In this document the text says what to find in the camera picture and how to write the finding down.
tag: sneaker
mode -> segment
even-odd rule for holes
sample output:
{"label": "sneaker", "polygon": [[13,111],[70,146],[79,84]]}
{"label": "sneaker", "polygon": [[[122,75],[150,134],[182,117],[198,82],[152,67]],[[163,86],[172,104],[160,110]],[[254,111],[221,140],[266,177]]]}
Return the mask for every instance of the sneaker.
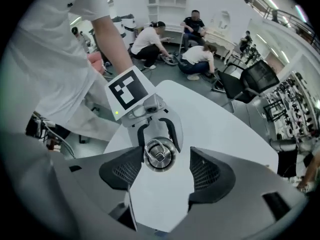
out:
{"label": "sneaker", "polygon": [[144,66],[145,69],[149,69],[149,70],[154,70],[156,68],[156,65],[152,65],[152,66]]}
{"label": "sneaker", "polygon": [[188,78],[188,80],[191,80],[191,81],[197,81],[200,79],[200,77],[197,74],[190,74],[186,78]]}

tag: white sleeve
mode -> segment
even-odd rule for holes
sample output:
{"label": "white sleeve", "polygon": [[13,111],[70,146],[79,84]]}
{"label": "white sleeve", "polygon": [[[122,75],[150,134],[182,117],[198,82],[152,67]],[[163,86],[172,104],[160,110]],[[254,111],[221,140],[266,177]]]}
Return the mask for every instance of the white sleeve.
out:
{"label": "white sleeve", "polygon": [[207,52],[207,60],[208,62],[214,62],[214,55],[210,52]]}
{"label": "white sleeve", "polygon": [[92,22],[109,15],[108,0],[75,0],[70,12]]}
{"label": "white sleeve", "polygon": [[161,45],[160,37],[155,33],[150,35],[151,45]]}

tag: black chair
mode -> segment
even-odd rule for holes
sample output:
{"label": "black chair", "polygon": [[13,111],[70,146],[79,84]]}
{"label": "black chair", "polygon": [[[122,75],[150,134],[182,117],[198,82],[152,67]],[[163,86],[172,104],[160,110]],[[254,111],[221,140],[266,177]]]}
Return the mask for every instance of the black chair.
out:
{"label": "black chair", "polygon": [[[234,106],[232,104],[233,100],[237,100],[247,104],[252,101],[254,97],[261,97],[262,92],[279,84],[280,82],[273,69],[263,60],[259,60],[257,63],[246,69],[234,63],[229,63],[227,65],[227,67],[230,66],[235,66],[243,70],[240,79],[224,73],[226,70],[224,70],[223,72],[218,71],[217,74],[219,78],[216,78],[211,90],[220,93],[226,93],[229,101],[222,107],[231,103],[233,109],[232,113],[235,112]],[[223,85],[224,91],[215,88],[218,81]]]}

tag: black pants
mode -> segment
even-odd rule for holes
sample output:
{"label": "black pants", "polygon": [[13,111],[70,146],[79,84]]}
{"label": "black pants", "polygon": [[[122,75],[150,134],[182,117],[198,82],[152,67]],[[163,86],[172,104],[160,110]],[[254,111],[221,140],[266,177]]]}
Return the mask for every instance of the black pants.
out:
{"label": "black pants", "polygon": [[189,61],[183,58],[179,60],[178,67],[183,73],[187,75],[202,74],[208,72],[210,69],[209,62],[207,61],[198,62],[192,65]]}
{"label": "black pants", "polygon": [[251,61],[253,59],[254,56],[255,56],[254,54],[249,55],[249,57],[246,60],[245,64],[247,65],[249,63],[249,61]]}
{"label": "black pants", "polygon": [[198,45],[200,46],[204,46],[206,41],[200,37],[200,36],[196,36],[192,33],[184,33],[183,34],[183,40],[182,40],[182,43],[184,45],[184,49],[187,51],[188,48],[189,48],[189,40],[194,40],[198,43]]}
{"label": "black pants", "polygon": [[145,60],[144,66],[149,68],[155,64],[158,55],[160,54],[159,48],[155,45],[144,47],[138,54],[133,54],[133,57],[138,60]]}

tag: staircase railing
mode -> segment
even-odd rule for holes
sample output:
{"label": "staircase railing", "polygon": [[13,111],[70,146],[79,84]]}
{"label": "staircase railing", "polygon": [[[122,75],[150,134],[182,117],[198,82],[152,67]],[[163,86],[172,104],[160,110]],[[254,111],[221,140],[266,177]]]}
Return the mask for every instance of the staircase railing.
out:
{"label": "staircase railing", "polygon": [[306,40],[320,54],[320,40],[314,28],[300,18],[283,10],[271,8],[265,0],[244,0],[263,18],[279,23],[289,28]]}

